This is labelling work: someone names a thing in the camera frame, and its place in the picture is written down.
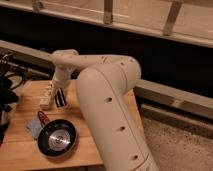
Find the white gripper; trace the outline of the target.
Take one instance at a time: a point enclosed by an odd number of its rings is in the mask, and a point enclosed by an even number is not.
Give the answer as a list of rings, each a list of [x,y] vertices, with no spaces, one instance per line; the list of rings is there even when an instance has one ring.
[[[52,84],[48,84],[45,87],[45,97],[47,99],[52,99],[55,95],[55,88],[62,88],[61,91],[61,97],[62,102],[66,102],[66,96],[64,94],[63,89],[66,88],[69,85],[70,82],[70,76],[71,76],[71,70],[68,68],[60,68],[56,67],[55,72],[52,78]]]

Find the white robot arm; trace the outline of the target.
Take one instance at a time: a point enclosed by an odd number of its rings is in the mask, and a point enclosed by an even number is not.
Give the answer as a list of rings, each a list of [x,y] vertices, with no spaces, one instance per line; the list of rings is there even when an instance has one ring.
[[[53,92],[66,89],[71,73],[80,71],[78,102],[106,171],[159,171],[124,101],[141,77],[138,61],[125,55],[80,55],[72,49],[57,50],[51,59]]]

